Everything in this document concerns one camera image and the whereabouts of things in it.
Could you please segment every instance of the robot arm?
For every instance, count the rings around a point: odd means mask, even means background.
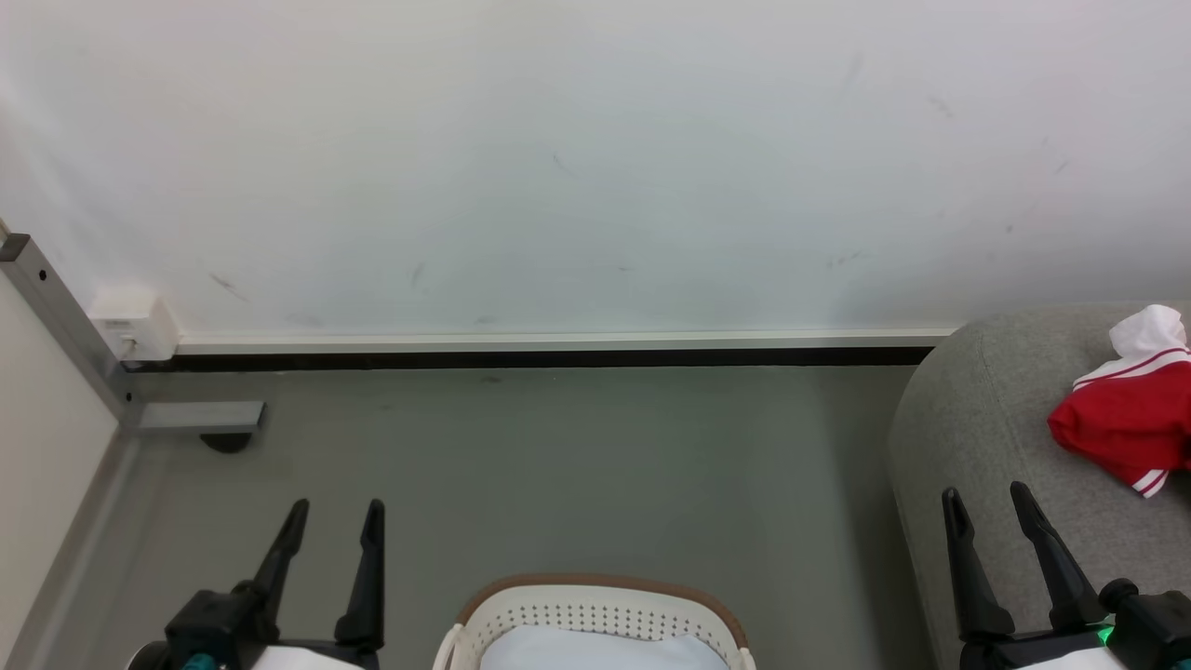
[[[301,549],[310,503],[294,503],[256,577],[231,593],[202,590],[145,645],[129,670],[379,670],[385,646],[385,505],[374,500],[360,536],[363,552],[348,612],[332,640],[282,640],[278,608],[289,561]]]

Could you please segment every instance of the wall outlet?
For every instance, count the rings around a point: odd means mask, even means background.
[[[169,361],[177,349],[174,318],[146,288],[100,290],[87,315],[119,361]]]

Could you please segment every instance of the metal bracket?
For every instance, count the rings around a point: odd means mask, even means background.
[[[141,433],[198,433],[208,447],[223,453],[243,451],[261,427],[264,403],[149,403],[141,413]]]
[[[0,245],[0,268],[92,390],[123,420],[135,400],[132,381],[33,238],[10,234]]]
[[[264,413],[260,401],[156,403],[139,397],[132,376],[29,234],[14,232],[4,238],[0,269],[124,428],[198,433],[207,446],[225,453],[243,450],[260,430]]]

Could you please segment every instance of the baseboard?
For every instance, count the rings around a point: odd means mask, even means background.
[[[183,334],[179,356],[934,347],[955,327],[472,334]]]
[[[917,365],[952,328],[188,339],[133,372]]]

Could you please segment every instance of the white cloth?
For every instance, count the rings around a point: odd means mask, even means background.
[[[1183,314],[1166,305],[1149,305],[1114,325],[1109,340],[1121,358],[1075,380],[1075,389],[1105,377],[1140,377],[1177,361],[1191,361]]]
[[[691,635],[650,641],[518,626],[488,645],[480,670],[728,670],[728,664]]]
[[[1061,658],[1025,668],[1029,670],[1129,670],[1124,663],[1112,656],[1108,647],[1073,651]]]

